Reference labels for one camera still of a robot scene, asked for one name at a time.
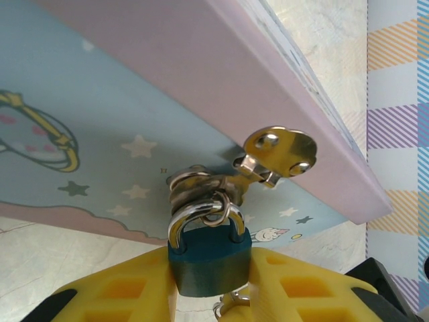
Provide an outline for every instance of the cartoon character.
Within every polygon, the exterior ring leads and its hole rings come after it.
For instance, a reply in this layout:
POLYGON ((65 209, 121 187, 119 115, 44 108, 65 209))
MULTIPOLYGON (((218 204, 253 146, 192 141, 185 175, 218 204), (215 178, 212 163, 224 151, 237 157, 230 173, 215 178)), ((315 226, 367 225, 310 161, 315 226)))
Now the cartoon character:
POLYGON ((0 152, 8 151, 60 172, 79 167, 77 141, 64 124, 0 90, 0 152))
POLYGON ((287 233, 289 229, 279 229, 279 228, 264 228, 262 230, 256 231, 255 233, 251 233, 253 243, 263 243, 270 242, 272 240, 277 239, 284 233, 287 233))

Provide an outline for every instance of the padlock shackle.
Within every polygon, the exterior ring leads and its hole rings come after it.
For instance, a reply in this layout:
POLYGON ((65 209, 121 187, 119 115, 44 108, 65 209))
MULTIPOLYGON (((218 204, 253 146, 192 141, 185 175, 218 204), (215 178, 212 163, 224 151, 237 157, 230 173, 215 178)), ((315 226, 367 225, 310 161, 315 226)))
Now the padlock shackle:
MULTIPOLYGON (((233 203, 230 205, 229 221, 231 231, 229 237, 232 242, 240 243, 243 241, 246 230, 244 218, 236 205, 233 203)), ((182 254, 186 251, 182 232, 188 223, 207 215, 222 215, 222 210, 223 202, 213 199, 193 201, 177 210, 168 226, 168 241, 172 249, 175 252, 177 251, 177 254, 182 254)))

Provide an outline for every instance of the padlock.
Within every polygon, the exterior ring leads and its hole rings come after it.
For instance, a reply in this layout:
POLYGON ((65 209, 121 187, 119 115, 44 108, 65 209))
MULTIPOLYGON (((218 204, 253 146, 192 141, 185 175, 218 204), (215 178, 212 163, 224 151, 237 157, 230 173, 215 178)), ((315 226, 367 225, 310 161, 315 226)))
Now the padlock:
POLYGON ((243 286, 249 278, 250 259, 250 233, 236 205, 198 200, 173 216, 168 227, 168 260, 181 295, 212 297, 243 286), (229 225, 184 231, 189 222, 222 212, 229 225))

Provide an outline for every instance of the key ring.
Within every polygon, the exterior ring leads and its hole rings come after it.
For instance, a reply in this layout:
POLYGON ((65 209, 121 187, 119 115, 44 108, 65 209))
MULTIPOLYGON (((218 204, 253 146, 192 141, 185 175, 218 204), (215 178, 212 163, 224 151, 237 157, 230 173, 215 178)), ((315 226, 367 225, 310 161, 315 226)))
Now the key ring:
POLYGON ((221 297, 220 302, 217 302, 213 305, 213 313, 216 317, 216 320, 219 320, 222 315, 225 315, 229 310, 231 310, 233 307, 236 307, 237 305, 250 307, 250 297, 246 295, 240 295, 237 291, 229 292, 225 295, 229 295, 232 301, 225 304, 223 302, 223 297, 221 297))
POLYGON ((223 214, 213 220, 209 219, 208 216, 201 217, 201 221, 209 227, 221 225, 226 219, 228 219, 229 214, 231 213, 231 201, 229 200, 228 195, 220 191, 215 191, 215 194, 222 198, 223 214))

